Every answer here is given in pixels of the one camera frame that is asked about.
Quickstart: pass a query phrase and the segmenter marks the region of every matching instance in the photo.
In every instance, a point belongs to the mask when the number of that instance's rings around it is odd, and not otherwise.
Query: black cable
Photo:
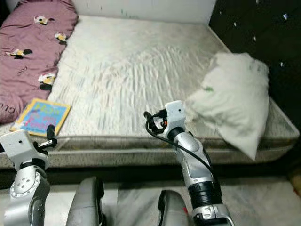
[[[146,129],[146,131],[147,131],[150,135],[152,135],[153,137],[155,137],[155,138],[157,138],[157,139],[159,139],[159,140],[162,140],[162,141],[164,141],[164,142],[167,142],[167,143],[169,143],[169,144],[171,144],[171,145],[173,145],[173,146],[175,146],[175,147],[177,147],[177,148],[182,149],[184,152],[186,152],[187,154],[190,154],[192,157],[194,157],[194,158],[197,159],[199,162],[201,162],[201,163],[202,163],[202,164],[210,171],[210,173],[212,174],[212,177],[214,178],[215,182],[217,183],[218,189],[219,189],[220,193],[222,194],[222,191],[221,191],[221,185],[220,185],[220,183],[219,183],[219,180],[217,179],[217,176],[215,175],[215,172],[213,171],[213,169],[212,169],[212,168],[211,168],[204,160],[202,160],[200,157],[198,157],[198,156],[197,156],[196,154],[194,154],[193,152],[191,152],[191,151],[187,150],[186,148],[182,147],[181,145],[178,145],[177,143],[175,143],[175,142],[173,142],[173,141],[170,141],[170,140],[168,140],[168,139],[166,139],[166,138],[164,138],[164,137],[160,137],[160,136],[156,135],[155,133],[153,133],[152,131],[150,131],[148,125],[149,125],[149,122],[150,122],[154,117],[155,117],[155,115],[151,116],[150,118],[148,118],[148,119],[146,120],[146,123],[145,123],[145,129]],[[208,153],[207,153],[204,149],[203,149],[203,151],[204,151],[204,154],[205,154],[206,158],[208,159],[209,164],[211,165],[211,162],[210,162],[210,158],[209,158]]]

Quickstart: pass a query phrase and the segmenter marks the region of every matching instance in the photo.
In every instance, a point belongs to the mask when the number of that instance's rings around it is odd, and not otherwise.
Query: yellow book border
[[[30,104],[28,104],[24,110],[24,112],[22,112],[22,114],[20,115],[20,117],[15,121],[15,123],[21,123],[25,116],[31,111],[31,109],[33,108],[34,104],[36,102],[42,102],[42,103],[46,103],[46,104],[50,104],[50,105],[56,105],[56,106],[61,106],[61,107],[66,107],[66,110],[64,112],[63,117],[61,118],[60,122],[58,123],[58,125],[55,127],[55,135],[58,134],[58,132],[61,129],[61,126],[63,125],[63,123],[65,122],[65,119],[70,111],[71,106],[70,105],[65,105],[65,104],[61,104],[61,103],[57,103],[57,102],[52,102],[52,101],[48,101],[48,100],[43,100],[43,99],[39,99],[39,98],[34,98],[32,99],[32,101],[30,102]],[[16,128],[12,127],[9,129],[10,131],[16,131]],[[37,135],[37,136],[42,136],[45,137],[46,136],[46,132],[45,133],[37,133],[37,132],[32,132],[32,131],[28,131],[29,134],[31,135]]]

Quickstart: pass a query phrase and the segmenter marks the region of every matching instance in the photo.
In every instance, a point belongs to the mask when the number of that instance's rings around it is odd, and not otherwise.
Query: mattress
[[[59,133],[60,154],[74,151],[84,155],[85,150],[110,154],[110,150],[125,149],[127,153],[143,153],[145,148],[150,154],[151,150],[157,153],[160,148],[170,149],[147,134],[143,112],[155,113],[167,102],[184,100],[199,89],[211,57],[229,52],[205,25],[96,16],[79,16],[67,42],[48,97],[71,105]],[[227,153],[229,163],[249,162],[201,120],[186,126],[209,153]],[[9,127],[1,126],[0,134],[8,132]],[[258,151],[258,156],[265,156],[256,160],[280,157],[298,136],[296,127],[271,100]]]

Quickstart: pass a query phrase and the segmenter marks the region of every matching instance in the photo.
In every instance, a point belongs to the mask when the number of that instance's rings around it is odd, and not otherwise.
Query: white wall
[[[13,9],[18,0],[7,0]],[[80,15],[208,24],[216,0],[73,0]]]

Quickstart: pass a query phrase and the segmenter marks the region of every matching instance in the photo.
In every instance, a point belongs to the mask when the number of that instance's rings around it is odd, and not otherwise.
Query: bed
[[[71,105],[59,146],[49,156],[51,166],[176,164],[172,148],[146,133],[143,112],[156,112],[196,91],[217,52],[229,50],[206,25],[79,16],[48,97]],[[0,126],[0,135],[10,126]],[[272,99],[255,161],[202,121],[186,126],[216,164],[273,161],[299,137]],[[0,167],[11,167],[5,155]]]

